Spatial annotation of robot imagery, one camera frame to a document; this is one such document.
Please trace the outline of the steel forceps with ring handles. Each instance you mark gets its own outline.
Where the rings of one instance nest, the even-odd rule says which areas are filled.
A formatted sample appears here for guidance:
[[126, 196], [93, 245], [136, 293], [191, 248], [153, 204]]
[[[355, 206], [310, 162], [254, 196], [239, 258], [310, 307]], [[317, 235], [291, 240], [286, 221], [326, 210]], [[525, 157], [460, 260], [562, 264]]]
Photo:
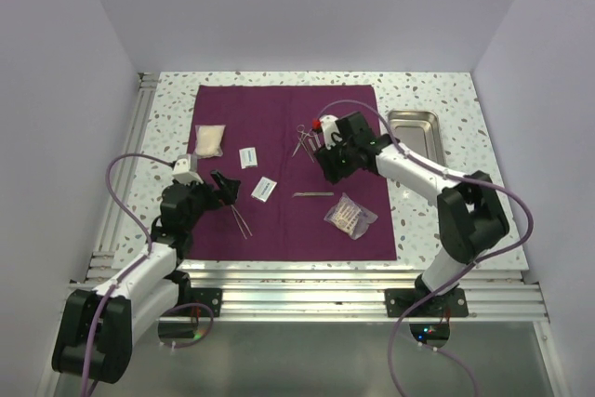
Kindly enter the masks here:
[[297, 126], [297, 145], [292, 152], [291, 157], [295, 157], [299, 150], [302, 150], [314, 162], [314, 153], [317, 150], [316, 139], [314, 135], [304, 125]]

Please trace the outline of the clear bag printed pack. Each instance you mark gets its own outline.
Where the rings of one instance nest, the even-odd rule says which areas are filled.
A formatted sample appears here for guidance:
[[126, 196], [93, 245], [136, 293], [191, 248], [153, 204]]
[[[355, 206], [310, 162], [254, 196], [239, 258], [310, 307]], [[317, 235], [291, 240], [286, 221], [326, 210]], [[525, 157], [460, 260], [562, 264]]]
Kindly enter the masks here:
[[346, 233], [351, 240], [357, 240], [377, 221], [377, 215], [343, 193], [338, 202], [328, 210], [324, 221]]

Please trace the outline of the steel instrument tray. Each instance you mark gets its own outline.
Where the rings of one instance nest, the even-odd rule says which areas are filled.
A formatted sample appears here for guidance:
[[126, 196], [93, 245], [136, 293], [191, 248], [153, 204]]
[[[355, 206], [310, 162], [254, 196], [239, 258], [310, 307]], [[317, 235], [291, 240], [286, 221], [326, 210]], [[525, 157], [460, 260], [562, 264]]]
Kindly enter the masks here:
[[388, 121], [393, 135], [412, 151], [446, 165], [438, 116], [431, 111], [393, 110]]

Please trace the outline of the curved steel tweezers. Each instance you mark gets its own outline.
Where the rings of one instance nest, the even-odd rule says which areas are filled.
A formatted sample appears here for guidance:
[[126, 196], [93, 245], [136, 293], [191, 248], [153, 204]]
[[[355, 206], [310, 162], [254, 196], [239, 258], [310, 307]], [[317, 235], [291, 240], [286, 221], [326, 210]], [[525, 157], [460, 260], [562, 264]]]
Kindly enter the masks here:
[[333, 192], [295, 192], [292, 198], [296, 197], [331, 197], [334, 196]]

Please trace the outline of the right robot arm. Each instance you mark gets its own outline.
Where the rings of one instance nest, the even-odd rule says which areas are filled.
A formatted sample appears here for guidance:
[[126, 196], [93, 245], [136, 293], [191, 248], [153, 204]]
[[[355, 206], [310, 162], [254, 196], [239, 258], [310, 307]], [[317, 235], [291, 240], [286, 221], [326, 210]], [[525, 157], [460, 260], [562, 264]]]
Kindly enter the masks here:
[[407, 305], [422, 314], [437, 314], [458, 276], [509, 233], [509, 222], [491, 178], [482, 171], [465, 175], [411, 151], [391, 133], [378, 135], [364, 115], [324, 115], [312, 123], [324, 138], [314, 154], [327, 181], [336, 184], [365, 170], [405, 187], [437, 209], [441, 249], [416, 278]]

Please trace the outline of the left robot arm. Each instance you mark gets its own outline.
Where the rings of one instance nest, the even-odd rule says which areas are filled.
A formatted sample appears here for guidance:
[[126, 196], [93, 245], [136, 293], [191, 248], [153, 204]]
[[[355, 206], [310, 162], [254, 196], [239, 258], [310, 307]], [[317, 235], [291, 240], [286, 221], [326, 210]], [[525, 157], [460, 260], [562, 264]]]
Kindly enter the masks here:
[[51, 358], [62, 374], [113, 384], [126, 371], [134, 345], [161, 316], [198, 309], [218, 316], [212, 298], [192, 288], [179, 264], [192, 248], [192, 231], [207, 211], [233, 206], [240, 181], [219, 171], [204, 183], [173, 181], [162, 193], [160, 213], [146, 246], [112, 278], [67, 298]]

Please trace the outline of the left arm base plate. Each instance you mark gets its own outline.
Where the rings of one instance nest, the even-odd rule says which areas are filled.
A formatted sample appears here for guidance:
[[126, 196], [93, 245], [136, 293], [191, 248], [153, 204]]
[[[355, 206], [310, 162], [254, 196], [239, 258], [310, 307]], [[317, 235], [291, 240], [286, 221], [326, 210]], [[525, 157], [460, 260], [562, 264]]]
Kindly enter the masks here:
[[[189, 297], [184, 301], [184, 304], [200, 303], [208, 307], [215, 318], [220, 316], [220, 310], [223, 303], [223, 290], [214, 287], [199, 287], [193, 288]], [[201, 317], [208, 318], [209, 313], [202, 307], [190, 306], [180, 311], [176, 311], [177, 315], [183, 315], [194, 319]]]

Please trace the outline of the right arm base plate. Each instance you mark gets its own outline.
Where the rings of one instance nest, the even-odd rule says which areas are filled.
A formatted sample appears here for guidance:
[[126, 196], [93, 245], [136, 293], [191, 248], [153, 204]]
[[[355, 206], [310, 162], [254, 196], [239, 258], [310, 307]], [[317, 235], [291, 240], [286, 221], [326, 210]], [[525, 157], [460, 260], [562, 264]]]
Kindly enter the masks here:
[[456, 287], [444, 295], [423, 298], [413, 288], [389, 288], [384, 290], [387, 316], [390, 318], [441, 318], [469, 316], [464, 291]]

